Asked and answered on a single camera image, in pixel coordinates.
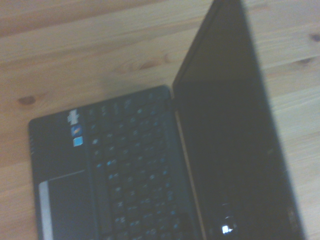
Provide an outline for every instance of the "netbook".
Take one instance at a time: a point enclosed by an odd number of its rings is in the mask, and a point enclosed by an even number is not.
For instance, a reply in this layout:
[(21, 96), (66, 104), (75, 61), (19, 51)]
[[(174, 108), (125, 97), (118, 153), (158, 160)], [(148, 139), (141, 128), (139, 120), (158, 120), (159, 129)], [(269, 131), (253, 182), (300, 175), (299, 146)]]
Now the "netbook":
[(239, 0), (214, 1), (172, 88), (29, 136), (39, 240), (304, 239)]

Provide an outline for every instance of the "wooden table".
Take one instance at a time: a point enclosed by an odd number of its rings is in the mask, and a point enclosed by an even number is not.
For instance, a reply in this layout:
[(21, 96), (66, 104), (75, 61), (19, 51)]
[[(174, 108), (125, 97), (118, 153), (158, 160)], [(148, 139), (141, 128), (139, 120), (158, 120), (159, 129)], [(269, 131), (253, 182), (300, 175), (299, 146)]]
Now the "wooden table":
[[(320, 239), (320, 1), (247, 0), (308, 239)], [(37, 239), (27, 124), (171, 85), (210, 0), (0, 1), (0, 239)]]

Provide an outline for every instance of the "black screen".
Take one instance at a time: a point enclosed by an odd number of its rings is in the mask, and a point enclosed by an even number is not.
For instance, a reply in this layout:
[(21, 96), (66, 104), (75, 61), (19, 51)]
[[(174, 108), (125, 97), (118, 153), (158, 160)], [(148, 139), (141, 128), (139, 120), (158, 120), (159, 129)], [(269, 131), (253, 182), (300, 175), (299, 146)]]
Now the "black screen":
[(244, 11), (216, 0), (174, 96), (208, 239), (304, 239)]

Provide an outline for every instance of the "wood grain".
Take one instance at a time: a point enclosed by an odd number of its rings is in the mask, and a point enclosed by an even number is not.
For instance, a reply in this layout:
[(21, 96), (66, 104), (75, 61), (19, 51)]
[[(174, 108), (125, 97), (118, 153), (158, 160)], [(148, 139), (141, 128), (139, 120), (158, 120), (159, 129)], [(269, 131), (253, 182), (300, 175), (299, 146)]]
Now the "wood grain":
[[(28, 122), (171, 85), (210, 4), (0, 1), (1, 240), (37, 239)], [(320, 2), (245, 4), (307, 237), (319, 240)]]

